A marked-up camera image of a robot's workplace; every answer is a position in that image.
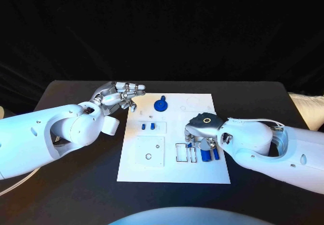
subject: black background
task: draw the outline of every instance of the black background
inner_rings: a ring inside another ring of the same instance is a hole
[[[106,82],[51,84],[37,110],[89,101]],[[140,82],[148,92],[212,93],[221,117],[269,118],[307,128],[277,82]],[[2,224],[103,225],[145,210],[197,206],[240,212],[274,224],[323,224],[324,195],[240,166],[227,154],[231,184],[117,182],[127,110],[119,110],[116,136],[44,166],[0,197]],[[25,177],[2,180],[0,189]]]
[[[54,80],[280,81],[323,95],[323,8],[273,1],[4,0],[0,104]]]

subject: blue object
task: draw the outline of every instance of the blue object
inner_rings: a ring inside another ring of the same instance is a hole
[[[166,102],[166,96],[165,95],[162,96],[162,99],[156,101],[155,109],[159,112],[166,111],[166,109],[168,109],[168,102]]]
[[[209,151],[204,151],[204,150],[201,149],[201,153],[202,153],[202,160],[204,160],[204,162],[212,161],[211,150],[209,150]]]
[[[214,149],[215,152],[215,160],[220,160],[218,148]]]

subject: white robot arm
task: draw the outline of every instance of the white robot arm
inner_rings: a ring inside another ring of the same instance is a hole
[[[65,105],[0,120],[0,180],[25,174],[90,145],[100,132],[114,135],[120,121],[110,115],[122,107],[136,111],[132,98],[146,86],[125,82],[103,85],[89,102]],[[60,136],[53,141],[51,132]]]
[[[269,127],[261,121],[277,125]],[[202,150],[212,150],[218,144],[245,168],[324,194],[324,133],[267,119],[230,118],[224,122],[217,115],[204,113],[186,125],[185,136]],[[204,140],[195,142],[195,136]],[[271,142],[279,148],[276,157],[269,156]]]

